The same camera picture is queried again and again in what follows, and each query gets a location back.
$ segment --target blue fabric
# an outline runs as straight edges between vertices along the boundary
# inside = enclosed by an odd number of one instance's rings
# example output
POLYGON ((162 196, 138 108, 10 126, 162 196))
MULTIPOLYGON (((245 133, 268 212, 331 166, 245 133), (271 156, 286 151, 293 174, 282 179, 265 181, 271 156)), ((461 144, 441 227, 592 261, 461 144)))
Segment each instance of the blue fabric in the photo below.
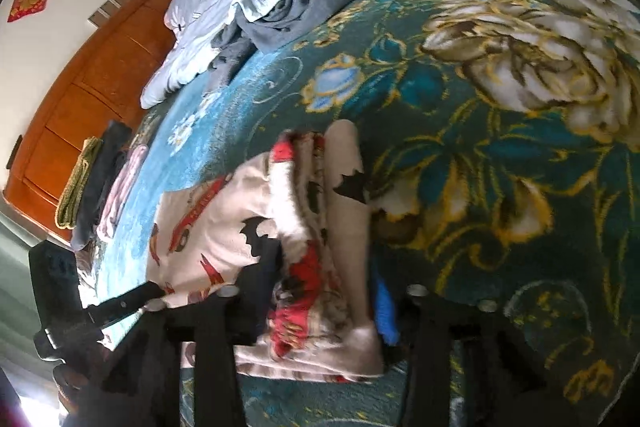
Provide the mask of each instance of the blue fabric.
MULTIPOLYGON (((219 96, 197 77, 158 130, 98 297, 143 282, 162 192, 233 171, 286 128, 348 118, 390 294, 494 299, 595 423, 640 351, 638 13, 631 0, 355 0, 255 54, 219 96)), ((394 425, 402 385, 396 370, 344 386, 242 378, 254 427, 394 425)))
POLYGON ((375 259, 371 263, 372 301, 376 329, 382 335, 385 344, 395 346, 400 341, 400 332, 396 324, 396 300, 386 287, 385 280, 380 276, 375 259))

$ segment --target red car print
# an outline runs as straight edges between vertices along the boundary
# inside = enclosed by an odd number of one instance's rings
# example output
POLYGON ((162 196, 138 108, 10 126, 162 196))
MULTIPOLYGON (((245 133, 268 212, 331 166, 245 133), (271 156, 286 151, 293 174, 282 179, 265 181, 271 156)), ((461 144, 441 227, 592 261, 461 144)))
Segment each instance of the red car print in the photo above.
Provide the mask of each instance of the red car print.
POLYGON ((220 176, 212 184, 209 185, 209 188, 206 192, 198 198, 198 201, 191 207, 191 210, 185 214, 185 216, 178 222, 175 226, 174 231, 171 235, 171 243, 169 244, 169 253, 171 252, 180 252, 184 250, 184 247, 187 245, 187 241, 189 240, 189 234, 191 228, 193 227, 193 223, 197 221, 200 215, 203 213, 204 209, 207 208, 207 205, 211 202, 211 200, 216 197, 216 195, 222 190, 222 188, 226 185, 225 176, 220 176))
POLYGON ((154 223, 154 227, 151 229, 151 237, 149 238, 149 254, 151 258, 156 261, 156 264, 160 266, 160 258, 158 257, 158 225, 154 223))
POLYGON ((324 136, 320 133, 314 134, 314 149, 324 150, 324 136))
POLYGON ((200 265, 204 268, 204 271, 207 272, 211 284, 222 284, 223 282, 225 282, 225 280, 222 279, 222 275, 220 275, 220 272, 213 268, 213 266, 209 262, 209 259, 204 257, 203 253, 201 253, 200 256, 202 257, 202 259, 200 260, 200 265))

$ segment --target bed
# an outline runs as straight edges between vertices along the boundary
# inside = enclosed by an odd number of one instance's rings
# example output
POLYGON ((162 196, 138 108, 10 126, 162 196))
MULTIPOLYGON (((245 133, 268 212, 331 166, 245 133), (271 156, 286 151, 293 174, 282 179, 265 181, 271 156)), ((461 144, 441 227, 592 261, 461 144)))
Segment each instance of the bed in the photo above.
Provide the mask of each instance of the bed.
MULTIPOLYGON (((113 242, 103 300, 145 280, 163 192, 233 170, 281 131, 356 123, 372 207, 371 280, 493 303, 596 425, 638 364, 640 22, 634 0, 354 0, 163 115, 113 242)), ((117 342, 135 318, 110 328, 117 342)), ((249 425, 394 425, 406 366, 364 383, 241 377, 249 425)), ((193 424, 193 369, 182 372, 193 424)), ((463 425, 452 353, 452 424, 463 425)))

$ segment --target olive green towel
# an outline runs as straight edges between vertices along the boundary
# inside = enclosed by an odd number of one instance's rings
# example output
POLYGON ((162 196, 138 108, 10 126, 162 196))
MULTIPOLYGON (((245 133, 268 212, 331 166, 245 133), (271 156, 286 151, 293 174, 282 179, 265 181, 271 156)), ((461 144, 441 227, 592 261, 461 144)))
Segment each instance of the olive green towel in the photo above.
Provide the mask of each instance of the olive green towel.
POLYGON ((101 146, 102 140, 95 136, 84 140, 82 152, 78 156, 56 207, 56 226, 59 229, 72 230, 76 226, 82 191, 101 146))

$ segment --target folded clothes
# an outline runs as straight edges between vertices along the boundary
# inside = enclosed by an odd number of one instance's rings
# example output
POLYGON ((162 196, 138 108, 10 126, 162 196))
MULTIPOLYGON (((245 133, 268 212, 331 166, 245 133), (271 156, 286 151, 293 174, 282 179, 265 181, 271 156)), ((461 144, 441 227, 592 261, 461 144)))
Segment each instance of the folded clothes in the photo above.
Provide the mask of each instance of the folded clothes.
POLYGON ((263 53, 305 35, 352 0, 281 0, 264 17, 249 22, 239 10, 236 22, 263 53))
POLYGON ((71 248, 82 250, 94 235, 100 219, 98 207, 104 185, 114 169, 118 152, 131 136, 131 129, 119 121, 111 120, 102 134, 102 147, 95 157, 94 166, 86 180, 78 206, 76 227, 71 234, 71 248))
MULTIPOLYGON (((245 267, 263 258, 268 278, 281 248, 272 293, 241 287, 262 315, 273 312, 256 346, 236 347, 238 370, 314 381, 377 377, 383 364, 367 301, 363 178, 350 122, 334 123, 325 137, 285 133, 233 175, 162 195, 146 276, 165 288, 169 306, 182 306, 222 284, 242 286, 245 267)), ((185 350, 185 364, 192 353, 185 350)))
POLYGON ((129 159, 124 164, 120 173, 111 185, 111 189, 100 214, 95 232, 100 240, 109 243, 113 239, 116 227, 122 215, 122 209, 127 202, 133 183, 138 177, 138 172, 145 161, 148 147, 144 144, 138 145, 130 152, 129 159))
POLYGON ((59 229, 73 230, 75 228, 82 191, 101 146, 102 140, 95 136, 84 140, 82 151, 78 155, 76 165, 71 171, 60 196, 60 201, 58 201, 58 206, 56 206, 55 222, 59 229))

